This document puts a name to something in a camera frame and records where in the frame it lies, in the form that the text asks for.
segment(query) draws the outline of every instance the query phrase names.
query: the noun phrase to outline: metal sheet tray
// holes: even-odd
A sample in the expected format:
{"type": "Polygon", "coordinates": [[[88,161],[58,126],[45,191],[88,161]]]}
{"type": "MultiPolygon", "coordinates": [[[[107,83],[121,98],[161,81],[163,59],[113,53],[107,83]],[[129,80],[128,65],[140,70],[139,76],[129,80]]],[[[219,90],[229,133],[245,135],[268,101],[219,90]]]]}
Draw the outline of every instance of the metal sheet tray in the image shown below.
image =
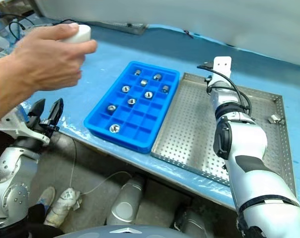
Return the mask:
{"type": "MultiPolygon", "coordinates": [[[[216,121],[204,77],[185,73],[152,147],[151,154],[185,170],[229,186],[223,160],[213,151],[216,121]]],[[[263,161],[295,194],[292,159],[281,95],[238,87],[251,100],[256,123],[267,134],[263,161]],[[281,123],[268,118],[278,114],[281,123]]]]}

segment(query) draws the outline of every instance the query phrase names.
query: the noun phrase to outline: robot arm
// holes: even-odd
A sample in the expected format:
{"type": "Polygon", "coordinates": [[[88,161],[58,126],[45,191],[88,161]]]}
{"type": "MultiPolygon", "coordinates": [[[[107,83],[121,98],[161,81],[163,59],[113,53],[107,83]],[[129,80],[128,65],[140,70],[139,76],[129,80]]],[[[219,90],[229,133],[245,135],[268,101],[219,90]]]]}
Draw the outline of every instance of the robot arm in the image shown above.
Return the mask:
{"type": "MultiPolygon", "coordinates": [[[[230,57],[216,57],[214,70],[230,76],[230,57]]],[[[214,74],[208,87],[217,127],[215,153],[225,160],[230,189],[243,236],[300,237],[300,203],[283,179],[262,161],[267,137],[246,113],[241,96],[224,77],[214,74]]]]}
{"type": "Polygon", "coordinates": [[[16,139],[0,157],[0,237],[10,231],[26,232],[21,226],[28,214],[30,184],[37,172],[40,150],[59,129],[56,124],[63,111],[63,100],[59,99],[49,118],[40,120],[44,105],[44,99],[37,101],[28,115],[19,105],[0,121],[0,130],[16,139]]]}

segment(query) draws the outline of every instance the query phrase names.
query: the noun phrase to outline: blue plastic tray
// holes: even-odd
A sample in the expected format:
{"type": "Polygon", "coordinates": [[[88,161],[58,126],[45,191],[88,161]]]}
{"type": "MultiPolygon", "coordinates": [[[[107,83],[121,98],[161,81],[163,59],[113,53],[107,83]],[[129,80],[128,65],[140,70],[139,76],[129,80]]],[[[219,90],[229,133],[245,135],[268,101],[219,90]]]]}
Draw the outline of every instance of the blue plastic tray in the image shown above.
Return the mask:
{"type": "Polygon", "coordinates": [[[84,126],[95,136],[140,153],[149,153],[176,92],[179,77],[175,70],[130,62],[85,118],[84,126]],[[140,75],[135,75],[136,70],[141,71],[140,75]],[[156,74],[162,78],[155,80],[156,74]],[[144,87],[141,85],[143,79],[148,82],[144,87]],[[169,87],[168,93],[162,92],[165,85],[169,87]],[[130,90],[124,93],[123,86],[129,86],[130,90]],[[146,92],[152,92],[153,97],[147,99],[146,92]],[[128,104],[131,98],[136,99],[132,106],[128,104]],[[113,113],[107,109],[110,105],[116,106],[113,113]],[[120,126],[117,133],[110,132],[114,124],[120,126]]]}

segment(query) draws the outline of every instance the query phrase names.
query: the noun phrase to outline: human hand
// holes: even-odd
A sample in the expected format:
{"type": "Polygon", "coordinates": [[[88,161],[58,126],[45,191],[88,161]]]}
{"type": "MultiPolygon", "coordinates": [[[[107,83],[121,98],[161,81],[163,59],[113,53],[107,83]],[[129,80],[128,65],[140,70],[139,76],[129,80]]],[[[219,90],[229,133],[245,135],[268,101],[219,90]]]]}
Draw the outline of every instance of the human hand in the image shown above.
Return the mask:
{"type": "Polygon", "coordinates": [[[78,28],[76,23],[38,27],[20,40],[7,59],[13,65],[15,80],[29,87],[31,93],[77,85],[85,54],[95,52],[97,43],[58,40],[75,35],[78,28]]]}

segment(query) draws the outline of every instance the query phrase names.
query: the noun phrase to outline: blue table surface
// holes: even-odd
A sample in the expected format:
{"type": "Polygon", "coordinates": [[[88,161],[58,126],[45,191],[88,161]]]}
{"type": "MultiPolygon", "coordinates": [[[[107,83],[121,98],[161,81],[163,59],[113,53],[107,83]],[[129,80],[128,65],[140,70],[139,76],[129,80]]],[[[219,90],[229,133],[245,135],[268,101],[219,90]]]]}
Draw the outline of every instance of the blue table surface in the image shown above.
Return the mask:
{"type": "Polygon", "coordinates": [[[213,61],[216,56],[231,56],[231,78],[237,85],[283,96],[297,197],[300,200],[300,66],[240,51],[207,39],[192,39],[181,32],[163,28],[150,28],[139,36],[92,27],[92,38],[98,41],[99,47],[94,54],[86,56],[82,67],[83,77],[78,85],[54,92],[37,92],[22,104],[25,109],[29,109],[35,101],[46,98],[45,117],[48,116],[52,103],[62,97],[64,111],[59,122],[61,132],[233,209],[234,202],[229,187],[150,155],[133,152],[94,137],[83,125],[84,118],[130,61],[137,60],[175,69],[181,75],[189,72],[208,76],[208,72],[197,69],[196,66],[205,61],[213,61]]]}

